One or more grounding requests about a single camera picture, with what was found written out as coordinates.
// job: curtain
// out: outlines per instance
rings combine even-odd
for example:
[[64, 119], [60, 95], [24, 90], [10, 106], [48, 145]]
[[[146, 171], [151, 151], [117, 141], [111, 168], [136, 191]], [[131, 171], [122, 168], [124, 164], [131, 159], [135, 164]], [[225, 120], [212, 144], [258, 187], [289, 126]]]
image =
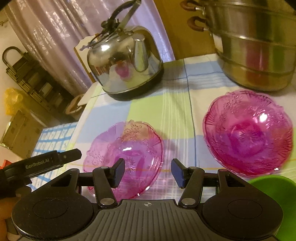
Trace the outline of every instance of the curtain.
[[[13, 0], [5, 7], [9, 22], [27, 51], [74, 96], [92, 82], [74, 47], [101, 32], [101, 22], [126, 0]], [[127, 10], [120, 13], [122, 19]], [[164, 62], [174, 60], [165, 28], [153, 0], [143, 0], [129, 25], [146, 27]]]

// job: green plastic container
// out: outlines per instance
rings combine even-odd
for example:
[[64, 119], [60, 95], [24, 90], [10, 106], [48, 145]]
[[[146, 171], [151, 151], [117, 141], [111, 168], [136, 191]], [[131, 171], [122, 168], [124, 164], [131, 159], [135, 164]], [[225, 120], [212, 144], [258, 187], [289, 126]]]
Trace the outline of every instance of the green plastic container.
[[277, 175], [258, 177], [250, 180], [249, 183], [281, 206], [284, 218], [276, 237], [280, 241], [296, 240], [296, 183]]

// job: person's hand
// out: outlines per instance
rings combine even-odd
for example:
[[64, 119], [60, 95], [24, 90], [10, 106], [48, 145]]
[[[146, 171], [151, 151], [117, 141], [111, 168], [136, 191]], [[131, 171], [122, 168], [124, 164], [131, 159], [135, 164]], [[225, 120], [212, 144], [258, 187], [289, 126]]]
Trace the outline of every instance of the person's hand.
[[7, 240], [5, 219], [11, 217], [12, 209], [18, 200], [18, 197], [7, 197], [0, 200], [0, 241]]

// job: pink bowl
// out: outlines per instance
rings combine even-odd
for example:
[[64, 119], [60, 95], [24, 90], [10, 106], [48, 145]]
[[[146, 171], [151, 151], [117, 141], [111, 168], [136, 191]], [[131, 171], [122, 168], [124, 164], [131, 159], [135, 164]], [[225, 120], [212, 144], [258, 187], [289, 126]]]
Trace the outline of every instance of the pink bowl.
[[250, 90], [215, 99], [204, 117], [203, 133], [216, 160], [244, 177], [278, 170], [293, 148], [293, 125], [283, 107]]
[[164, 158], [161, 137], [147, 123], [119, 122], [98, 135], [87, 151], [83, 171], [96, 167], [111, 167], [119, 159], [125, 160], [125, 173], [119, 187], [113, 189], [117, 201], [139, 196], [157, 179]]

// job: kettle spout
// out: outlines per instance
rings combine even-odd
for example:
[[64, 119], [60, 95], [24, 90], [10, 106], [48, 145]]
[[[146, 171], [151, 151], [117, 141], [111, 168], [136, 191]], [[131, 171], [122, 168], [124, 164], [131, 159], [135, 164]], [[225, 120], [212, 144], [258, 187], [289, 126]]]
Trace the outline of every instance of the kettle spout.
[[134, 34], [133, 41], [134, 41], [134, 50], [133, 50], [133, 66], [137, 72], [145, 71], [148, 66], [148, 55], [145, 46], [145, 36], [142, 34]]

